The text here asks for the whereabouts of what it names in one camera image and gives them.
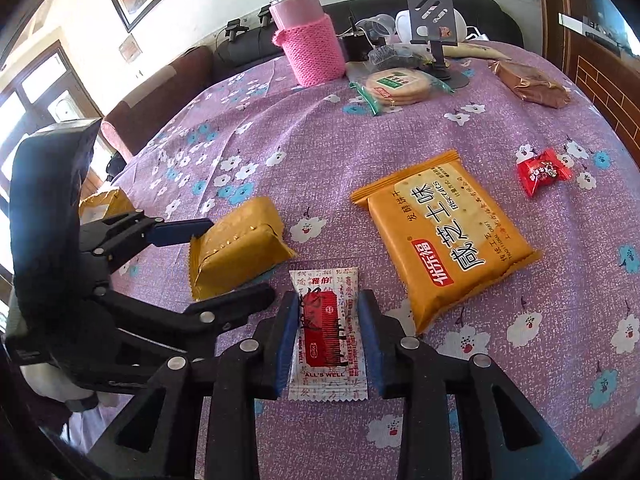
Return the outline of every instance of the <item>red candy wrapper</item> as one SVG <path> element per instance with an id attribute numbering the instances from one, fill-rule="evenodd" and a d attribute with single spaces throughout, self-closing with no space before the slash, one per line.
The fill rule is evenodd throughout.
<path id="1" fill-rule="evenodd" d="M 571 171 L 558 160 L 556 152 L 549 148 L 540 155 L 518 164 L 518 176 L 524 190 L 533 196 L 540 186 L 548 186 L 556 180 L 570 180 Z"/>

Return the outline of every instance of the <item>pink knitted cover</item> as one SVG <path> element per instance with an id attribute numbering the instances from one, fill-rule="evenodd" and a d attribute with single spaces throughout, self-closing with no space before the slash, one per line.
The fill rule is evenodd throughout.
<path id="1" fill-rule="evenodd" d="M 338 79 L 344 74 L 344 57 L 331 18 L 278 30 L 273 43 L 281 46 L 302 86 Z"/>

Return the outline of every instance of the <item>red label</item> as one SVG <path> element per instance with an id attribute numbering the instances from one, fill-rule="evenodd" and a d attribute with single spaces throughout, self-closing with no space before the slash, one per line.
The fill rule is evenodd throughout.
<path id="1" fill-rule="evenodd" d="M 376 92 L 378 92 L 382 97 L 386 97 L 387 99 L 391 99 L 391 94 L 387 92 L 384 88 L 380 86 L 375 87 Z"/>
<path id="2" fill-rule="evenodd" d="M 418 253 L 424 268 L 427 269 L 431 281 L 436 286 L 447 286 L 453 283 L 451 276 L 444 268 L 435 247 L 427 240 L 412 240 L 415 252 Z"/>

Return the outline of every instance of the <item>black phone holder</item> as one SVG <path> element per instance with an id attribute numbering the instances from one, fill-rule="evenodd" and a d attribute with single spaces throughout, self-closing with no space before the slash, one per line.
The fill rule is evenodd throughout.
<path id="1" fill-rule="evenodd" d="M 434 58 L 431 75 L 446 82 L 451 88 L 462 88 L 469 84 L 465 75 L 450 70 L 444 60 L 442 45 L 457 45 L 456 17 L 453 0 L 407 0 L 411 22 L 411 43 L 431 44 Z"/>

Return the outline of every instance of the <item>sofa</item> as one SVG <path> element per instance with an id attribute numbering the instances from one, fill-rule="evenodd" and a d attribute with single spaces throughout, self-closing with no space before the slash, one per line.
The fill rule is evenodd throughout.
<path id="1" fill-rule="evenodd" d="M 453 0 L 468 26 L 477 27 L 491 40 L 523 46 L 517 23 L 493 0 Z M 406 0 L 347 0 L 324 6 L 334 29 L 350 28 L 356 21 L 380 13 L 395 16 L 406 9 Z M 271 43 L 276 25 L 270 23 L 238 34 L 215 46 L 198 46 L 131 91 L 102 121 L 102 134 L 129 162 L 158 131 L 205 88 L 281 56 Z"/>

